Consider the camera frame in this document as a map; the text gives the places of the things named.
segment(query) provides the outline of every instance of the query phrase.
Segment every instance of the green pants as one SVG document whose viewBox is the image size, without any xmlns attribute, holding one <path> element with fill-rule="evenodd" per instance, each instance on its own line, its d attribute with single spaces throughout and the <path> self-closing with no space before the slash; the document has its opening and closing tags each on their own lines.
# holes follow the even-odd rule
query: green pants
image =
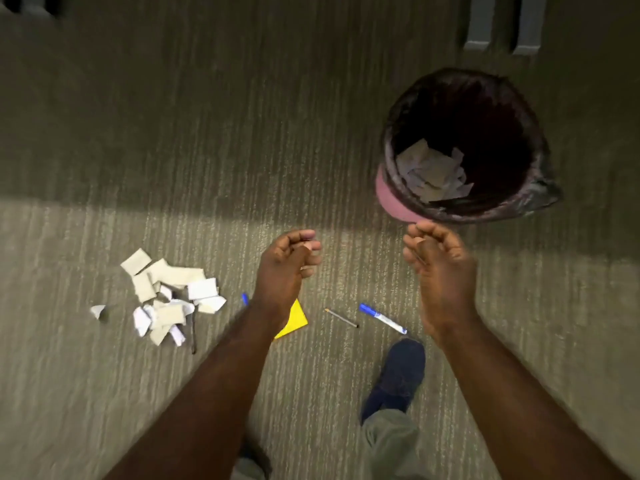
<svg viewBox="0 0 640 480">
<path fill-rule="evenodd" d="M 402 411 L 378 411 L 362 425 L 373 480 L 426 480 L 415 446 L 418 427 Z M 265 480 L 251 460 L 240 458 L 231 480 Z"/>
</svg>

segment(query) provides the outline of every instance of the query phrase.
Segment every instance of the hand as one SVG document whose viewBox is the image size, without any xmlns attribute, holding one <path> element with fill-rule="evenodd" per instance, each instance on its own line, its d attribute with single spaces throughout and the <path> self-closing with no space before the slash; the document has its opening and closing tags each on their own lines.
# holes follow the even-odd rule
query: hand
<svg viewBox="0 0 640 480">
<path fill-rule="evenodd" d="M 420 277 L 424 330 L 441 345 L 447 330 L 477 318 L 476 260 L 453 231 L 432 221 L 411 224 L 403 241 L 404 259 Z"/>
<path fill-rule="evenodd" d="M 313 266 L 322 261 L 321 256 L 312 254 L 322 249 L 315 236 L 316 231 L 311 229 L 293 230 L 281 235 L 262 253 L 251 302 L 274 314 L 279 331 L 287 324 L 302 279 L 313 275 Z"/>
</svg>

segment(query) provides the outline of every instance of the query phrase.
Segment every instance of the trash bag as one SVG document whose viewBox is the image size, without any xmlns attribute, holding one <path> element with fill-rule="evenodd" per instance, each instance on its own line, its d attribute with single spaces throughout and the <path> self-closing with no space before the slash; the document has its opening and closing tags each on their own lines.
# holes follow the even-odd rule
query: trash bag
<svg viewBox="0 0 640 480">
<path fill-rule="evenodd" d="M 396 156 L 421 138 L 445 155 L 453 148 L 464 153 L 462 167 L 474 184 L 467 197 L 425 203 L 409 190 Z M 419 79 L 389 111 L 383 145 L 381 180 L 421 217 L 445 223 L 508 219 L 562 198 L 536 115 L 501 77 L 441 69 Z"/>
</svg>

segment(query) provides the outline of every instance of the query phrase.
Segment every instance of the person's left arm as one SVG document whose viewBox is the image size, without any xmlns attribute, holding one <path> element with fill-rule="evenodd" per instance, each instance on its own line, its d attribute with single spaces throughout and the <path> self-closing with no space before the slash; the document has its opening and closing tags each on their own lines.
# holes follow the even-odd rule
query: person's left arm
<svg viewBox="0 0 640 480">
<path fill-rule="evenodd" d="M 314 272 L 301 268 L 320 263 L 315 234 L 286 233 L 262 254 L 249 306 L 105 480 L 229 478 L 269 346 Z"/>
</svg>

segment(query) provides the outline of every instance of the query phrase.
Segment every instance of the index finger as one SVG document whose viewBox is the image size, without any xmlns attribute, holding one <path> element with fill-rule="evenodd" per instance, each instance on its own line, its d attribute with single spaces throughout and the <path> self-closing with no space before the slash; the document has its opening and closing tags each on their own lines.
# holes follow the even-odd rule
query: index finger
<svg viewBox="0 0 640 480">
<path fill-rule="evenodd" d="M 464 250 L 465 245 L 462 243 L 458 234 L 448 227 L 436 224 L 435 222 L 427 219 L 417 222 L 415 226 L 424 234 L 430 235 L 436 241 L 442 243 L 446 252 L 450 252 L 452 250 Z"/>
<path fill-rule="evenodd" d="M 296 242 L 308 241 L 316 236 L 313 229 L 292 230 L 279 236 L 272 244 L 271 249 L 287 251 Z"/>
</svg>

